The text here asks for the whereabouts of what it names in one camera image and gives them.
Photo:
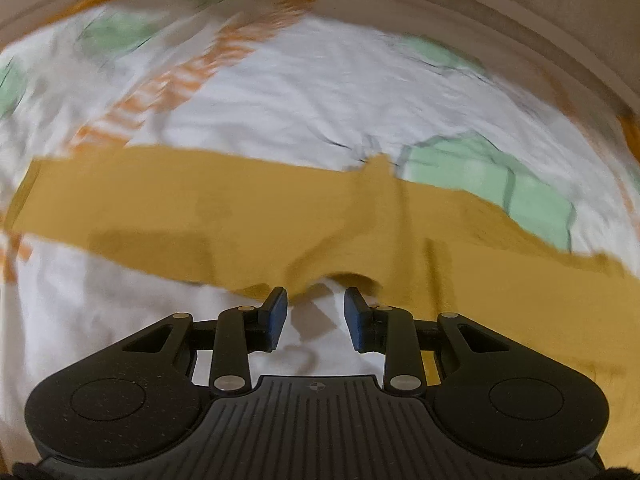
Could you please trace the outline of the mustard yellow knit garment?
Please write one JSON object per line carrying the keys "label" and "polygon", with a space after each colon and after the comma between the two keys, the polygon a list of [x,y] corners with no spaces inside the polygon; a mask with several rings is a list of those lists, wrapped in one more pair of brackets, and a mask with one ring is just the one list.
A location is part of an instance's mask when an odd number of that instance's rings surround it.
{"label": "mustard yellow knit garment", "polygon": [[638,280],[471,193],[396,178],[384,156],[346,172],[167,146],[37,158],[3,224],[254,299],[340,278],[417,316],[459,311],[593,379],[604,459],[638,464]]}

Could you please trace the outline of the white patterned bed sheet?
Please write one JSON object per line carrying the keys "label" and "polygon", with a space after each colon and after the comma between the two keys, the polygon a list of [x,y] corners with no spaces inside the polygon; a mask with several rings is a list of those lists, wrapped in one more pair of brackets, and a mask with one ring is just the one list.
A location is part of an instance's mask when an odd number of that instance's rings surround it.
{"label": "white patterned bed sheet", "polygon": [[[498,206],[559,250],[639,281],[634,125],[533,55],[398,0],[89,0],[1,49],[1,452],[37,456],[23,411],[41,379],[175,311],[254,299],[127,268],[3,224],[37,158],[167,146],[396,178]],[[290,294],[260,374],[380,374],[349,348],[348,286]]]}

